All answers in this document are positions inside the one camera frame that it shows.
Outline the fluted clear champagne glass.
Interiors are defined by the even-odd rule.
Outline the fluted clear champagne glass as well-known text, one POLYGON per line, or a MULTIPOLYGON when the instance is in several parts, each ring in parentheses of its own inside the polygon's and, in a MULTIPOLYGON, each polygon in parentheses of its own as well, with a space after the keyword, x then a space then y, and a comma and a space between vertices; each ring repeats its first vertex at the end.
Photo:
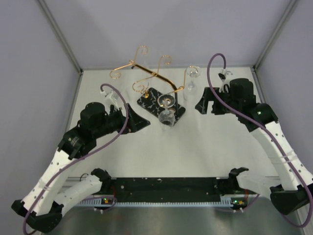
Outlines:
POLYGON ((150 69, 150 56, 148 54, 143 55, 143 62, 142 65, 147 68, 150 69))

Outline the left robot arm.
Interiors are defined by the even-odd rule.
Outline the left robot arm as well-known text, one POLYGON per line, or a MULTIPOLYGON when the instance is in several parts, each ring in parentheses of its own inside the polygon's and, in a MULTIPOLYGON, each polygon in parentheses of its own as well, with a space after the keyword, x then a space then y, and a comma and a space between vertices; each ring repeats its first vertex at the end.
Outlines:
POLYGON ((126 113, 110 106, 107 112, 99 102, 92 102, 80 113, 77 125, 67 131, 58 145, 50 165, 31 192, 24 199, 13 202, 11 208, 24 217, 23 226, 35 232, 49 233, 64 215, 88 196, 106 194, 111 188, 111 176, 106 170, 94 169, 86 179, 60 192, 69 174, 89 156, 98 138, 117 132, 135 133, 151 123, 126 104, 126 113))

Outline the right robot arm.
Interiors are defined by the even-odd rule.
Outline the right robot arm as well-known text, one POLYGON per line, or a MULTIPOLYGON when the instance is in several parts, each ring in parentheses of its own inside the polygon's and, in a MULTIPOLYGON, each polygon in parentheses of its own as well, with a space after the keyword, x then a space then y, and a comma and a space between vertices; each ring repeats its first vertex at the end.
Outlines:
POLYGON ((313 175, 287 141, 272 108, 256 101, 253 83, 246 78, 238 78, 222 88, 206 87, 195 106, 196 110, 206 114, 209 102, 213 103, 213 114, 234 114, 237 117, 261 145, 278 174, 276 177, 266 177, 252 173, 245 167, 234 168, 229 173, 229 190, 238 194, 248 189, 260 194, 270 199, 283 215, 310 203, 313 175))

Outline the round clear wine glass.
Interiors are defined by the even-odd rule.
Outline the round clear wine glass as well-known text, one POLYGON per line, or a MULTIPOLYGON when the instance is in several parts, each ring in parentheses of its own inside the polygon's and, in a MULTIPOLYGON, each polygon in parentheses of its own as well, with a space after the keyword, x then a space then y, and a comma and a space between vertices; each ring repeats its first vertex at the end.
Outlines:
POLYGON ((158 98, 158 104, 163 110, 158 115, 163 130, 171 129, 175 124, 175 112, 171 108, 175 105, 175 98, 170 94, 163 94, 158 98))

